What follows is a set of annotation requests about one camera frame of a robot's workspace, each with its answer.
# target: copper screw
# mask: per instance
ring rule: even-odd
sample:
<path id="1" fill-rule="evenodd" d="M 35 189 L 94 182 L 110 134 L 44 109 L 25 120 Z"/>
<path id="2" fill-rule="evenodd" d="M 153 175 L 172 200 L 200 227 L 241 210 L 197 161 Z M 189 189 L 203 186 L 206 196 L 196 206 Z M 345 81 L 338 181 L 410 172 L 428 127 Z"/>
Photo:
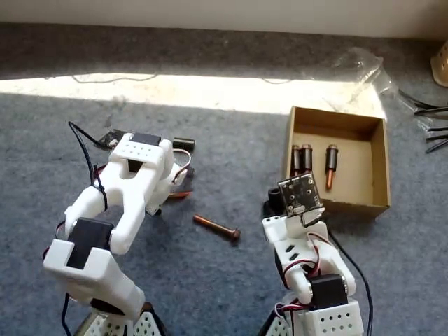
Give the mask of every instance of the copper screw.
<path id="1" fill-rule="evenodd" d="M 168 198 L 185 198 L 191 195 L 191 191 L 171 192 Z"/>
<path id="2" fill-rule="evenodd" d="M 333 187 L 333 170 L 329 169 L 327 171 L 327 183 L 326 188 L 331 189 Z"/>
<path id="3" fill-rule="evenodd" d="M 226 237 L 230 238 L 232 241 L 237 241 L 239 239 L 239 236 L 241 236 L 241 232 L 238 229 L 232 230 L 228 227 L 217 224 L 217 223 L 213 222 L 212 220 L 206 219 L 200 215 L 194 215 L 193 220 L 196 223 L 203 224 L 203 226 L 211 228 L 215 232 L 225 235 Z"/>

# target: copper standoff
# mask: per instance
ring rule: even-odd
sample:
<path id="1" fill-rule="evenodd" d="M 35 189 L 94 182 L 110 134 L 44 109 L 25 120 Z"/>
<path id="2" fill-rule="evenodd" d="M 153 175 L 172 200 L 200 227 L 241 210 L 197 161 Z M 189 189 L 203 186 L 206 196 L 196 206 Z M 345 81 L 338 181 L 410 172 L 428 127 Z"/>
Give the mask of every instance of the copper standoff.
<path id="1" fill-rule="evenodd" d="M 191 195 L 191 191 L 171 192 L 168 198 L 185 198 Z"/>
<path id="2" fill-rule="evenodd" d="M 325 173 L 327 175 L 327 180 L 325 186 L 327 190 L 333 187 L 333 178 L 335 177 L 335 172 L 337 168 L 337 154 L 339 150 L 336 145 L 329 145 L 327 148 L 327 155 L 325 158 Z"/>

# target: white wire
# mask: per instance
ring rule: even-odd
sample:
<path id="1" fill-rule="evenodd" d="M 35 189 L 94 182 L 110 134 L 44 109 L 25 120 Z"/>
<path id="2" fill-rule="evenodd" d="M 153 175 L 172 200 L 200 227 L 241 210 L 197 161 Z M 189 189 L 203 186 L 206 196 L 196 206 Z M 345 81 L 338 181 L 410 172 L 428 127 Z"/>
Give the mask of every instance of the white wire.
<path id="1" fill-rule="evenodd" d="M 285 323 L 285 325 L 286 325 L 287 328 L 288 328 L 288 334 L 291 334 L 291 333 L 292 333 L 292 328 L 291 328 L 291 326 L 289 325 L 288 320 L 286 320 L 285 317 L 283 317 L 282 315 L 279 314 L 279 311 L 278 311 L 278 306 L 279 306 L 279 305 L 284 306 L 284 303 L 282 303 L 282 302 L 278 302 L 278 303 L 276 303 L 276 304 L 274 305 L 274 313 L 277 315 L 277 317 L 278 317 L 279 319 L 281 319 L 281 320 Z"/>
<path id="2" fill-rule="evenodd" d="M 188 168 L 188 166 L 190 166 L 191 164 L 191 154 L 189 151 L 185 150 L 185 149 L 181 149 L 181 148 L 173 148 L 173 153 L 183 153 L 188 155 L 188 162 L 185 163 L 177 172 L 176 175 L 174 175 L 174 179 L 173 182 L 177 179 L 177 176 L 184 171 L 186 168 Z"/>

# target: cardboard box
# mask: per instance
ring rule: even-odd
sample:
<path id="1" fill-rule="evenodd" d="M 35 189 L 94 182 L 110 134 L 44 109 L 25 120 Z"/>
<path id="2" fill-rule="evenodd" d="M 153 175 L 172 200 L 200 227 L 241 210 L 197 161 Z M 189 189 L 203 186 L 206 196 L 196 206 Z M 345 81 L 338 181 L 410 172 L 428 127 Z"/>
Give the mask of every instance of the cardboard box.
<path id="1" fill-rule="evenodd" d="M 291 148 L 311 144 L 313 173 L 325 209 L 374 218 L 390 207 L 386 121 L 382 118 L 293 107 L 283 177 L 290 177 Z M 326 148 L 339 148 L 333 187 L 326 190 Z"/>

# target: screw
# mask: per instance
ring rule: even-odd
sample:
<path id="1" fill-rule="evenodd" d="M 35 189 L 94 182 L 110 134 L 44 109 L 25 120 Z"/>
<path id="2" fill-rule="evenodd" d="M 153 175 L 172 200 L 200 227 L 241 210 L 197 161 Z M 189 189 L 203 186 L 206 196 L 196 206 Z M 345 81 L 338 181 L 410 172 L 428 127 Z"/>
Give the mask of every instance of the screw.
<path id="1" fill-rule="evenodd" d="M 225 235 L 226 237 L 230 238 L 232 241 L 239 240 L 239 236 L 241 236 L 241 232 L 238 229 L 232 230 L 228 227 L 217 224 L 217 223 L 213 222 L 212 220 L 206 219 L 200 215 L 194 215 L 193 220 L 196 223 L 203 224 L 203 226 L 211 228 L 215 232 Z"/>

